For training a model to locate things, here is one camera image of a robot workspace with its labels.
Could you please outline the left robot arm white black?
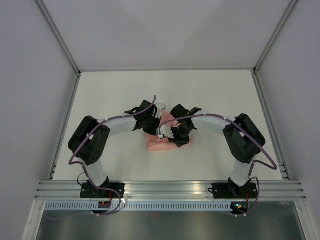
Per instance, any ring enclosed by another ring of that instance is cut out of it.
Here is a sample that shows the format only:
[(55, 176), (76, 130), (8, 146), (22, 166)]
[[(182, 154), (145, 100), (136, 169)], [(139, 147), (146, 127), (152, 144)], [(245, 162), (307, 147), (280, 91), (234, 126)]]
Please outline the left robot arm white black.
[(86, 116), (68, 142), (72, 152), (68, 164), (80, 165), (86, 176), (82, 190), (91, 190), (98, 198), (104, 198), (111, 190), (101, 157), (110, 137), (126, 132), (142, 130), (155, 136), (166, 106), (162, 103), (143, 100), (141, 105), (125, 111), (122, 115), (98, 120)]

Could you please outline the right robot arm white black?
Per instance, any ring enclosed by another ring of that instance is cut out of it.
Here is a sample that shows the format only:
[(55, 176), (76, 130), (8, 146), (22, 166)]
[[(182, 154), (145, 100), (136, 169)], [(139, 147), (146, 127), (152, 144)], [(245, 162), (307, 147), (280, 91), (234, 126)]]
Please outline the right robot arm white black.
[(235, 158), (227, 191), (234, 198), (249, 192), (253, 159), (261, 152), (261, 147), (265, 145), (266, 140), (248, 115), (242, 113), (234, 118), (228, 118), (204, 113), (198, 107), (188, 110), (181, 104), (175, 106), (170, 114), (178, 122), (178, 126), (171, 127), (169, 142), (179, 148), (190, 142), (189, 135), (193, 130), (203, 130), (224, 136)]

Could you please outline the pink cloth napkin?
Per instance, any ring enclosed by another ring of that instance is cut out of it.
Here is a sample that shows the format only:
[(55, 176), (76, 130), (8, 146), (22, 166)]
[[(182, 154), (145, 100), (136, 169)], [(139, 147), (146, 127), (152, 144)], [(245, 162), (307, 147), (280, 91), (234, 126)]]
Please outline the pink cloth napkin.
[[(160, 125), (163, 122), (167, 122), (173, 119), (174, 117), (171, 115), (169, 111), (163, 111), (161, 114)], [(146, 149), (150, 152), (169, 151), (169, 150), (178, 148), (178, 146), (175, 143), (169, 142), (169, 139), (167, 137), (160, 139), (157, 134), (150, 135), (146, 133), (145, 139), (146, 139)]]

